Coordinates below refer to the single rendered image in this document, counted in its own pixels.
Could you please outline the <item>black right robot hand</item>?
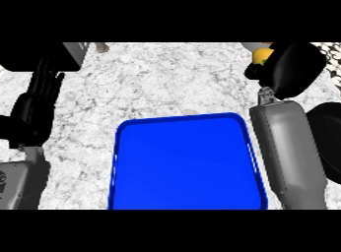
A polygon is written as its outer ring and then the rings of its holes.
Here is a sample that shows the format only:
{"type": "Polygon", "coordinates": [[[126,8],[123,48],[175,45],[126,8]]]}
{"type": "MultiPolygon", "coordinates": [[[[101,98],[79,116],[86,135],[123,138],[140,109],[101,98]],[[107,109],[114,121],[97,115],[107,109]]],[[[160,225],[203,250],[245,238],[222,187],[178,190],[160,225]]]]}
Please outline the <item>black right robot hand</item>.
{"type": "Polygon", "coordinates": [[[277,99],[286,99],[298,96],[317,79],[326,56],[310,42],[273,42],[268,47],[274,52],[265,64],[251,62],[245,77],[270,87],[277,99]]]}

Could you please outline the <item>yellow lemon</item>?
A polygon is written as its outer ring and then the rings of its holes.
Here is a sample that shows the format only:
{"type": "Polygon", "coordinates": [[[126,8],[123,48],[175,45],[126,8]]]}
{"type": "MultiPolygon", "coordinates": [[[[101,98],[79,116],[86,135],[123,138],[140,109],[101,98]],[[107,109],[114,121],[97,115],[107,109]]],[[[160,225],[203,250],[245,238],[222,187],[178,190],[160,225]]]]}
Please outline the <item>yellow lemon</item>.
{"type": "Polygon", "coordinates": [[[270,47],[260,47],[254,52],[252,52],[252,63],[264,65],[267,59],[270,58],[274,50],[270,47]]]}

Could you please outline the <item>black pot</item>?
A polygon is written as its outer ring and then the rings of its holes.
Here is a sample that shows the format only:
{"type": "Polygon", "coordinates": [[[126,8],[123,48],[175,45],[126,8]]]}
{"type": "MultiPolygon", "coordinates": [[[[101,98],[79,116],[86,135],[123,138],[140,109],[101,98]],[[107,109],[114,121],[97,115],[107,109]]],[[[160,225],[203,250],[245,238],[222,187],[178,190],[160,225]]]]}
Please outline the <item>black pot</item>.
{"type": "Polygon", "coordinates": [[[305,115],[326,177],[341,184],[341,103],[325,102],[305,115]]]}

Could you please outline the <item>blue tray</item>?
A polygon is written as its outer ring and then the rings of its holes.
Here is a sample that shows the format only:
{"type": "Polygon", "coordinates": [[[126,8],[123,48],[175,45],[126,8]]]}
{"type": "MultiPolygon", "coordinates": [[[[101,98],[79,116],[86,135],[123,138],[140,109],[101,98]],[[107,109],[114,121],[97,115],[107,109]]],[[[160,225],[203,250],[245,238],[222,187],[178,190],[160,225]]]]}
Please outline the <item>blue tray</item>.
{"type": "Polygon", "coordinates": [[[144,118],[120,124],[108,208],[268,208],[246,123],[239,114],[144,118]]]}

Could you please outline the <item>pale grey object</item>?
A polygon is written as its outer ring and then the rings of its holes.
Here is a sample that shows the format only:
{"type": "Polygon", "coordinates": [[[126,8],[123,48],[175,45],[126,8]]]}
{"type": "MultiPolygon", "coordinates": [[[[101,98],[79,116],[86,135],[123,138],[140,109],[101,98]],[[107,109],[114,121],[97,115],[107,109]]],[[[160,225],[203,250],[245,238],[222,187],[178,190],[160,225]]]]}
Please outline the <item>pale grey object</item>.
{"type": "Polygon", "coordinates": [[[270,43],[264,43],[264,42],[243,42],[242,45],[243,45],[243,47],[249,51],[255,51],[258,48],[268,47],[270,43]]]}

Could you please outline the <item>black box appliance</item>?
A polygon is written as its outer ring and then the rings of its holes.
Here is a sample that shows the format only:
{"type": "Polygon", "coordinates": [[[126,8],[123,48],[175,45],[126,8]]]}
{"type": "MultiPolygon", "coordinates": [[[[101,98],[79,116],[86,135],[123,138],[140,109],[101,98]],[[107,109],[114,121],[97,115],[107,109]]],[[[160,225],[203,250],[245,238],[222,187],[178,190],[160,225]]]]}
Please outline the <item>black box appliance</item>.
{"type": "Polygon", "coordinates": [[[89,42],[0,42],[0,65],[12,72],[34,72],[43,58],[61,72],[80,70],[89,42]]]}

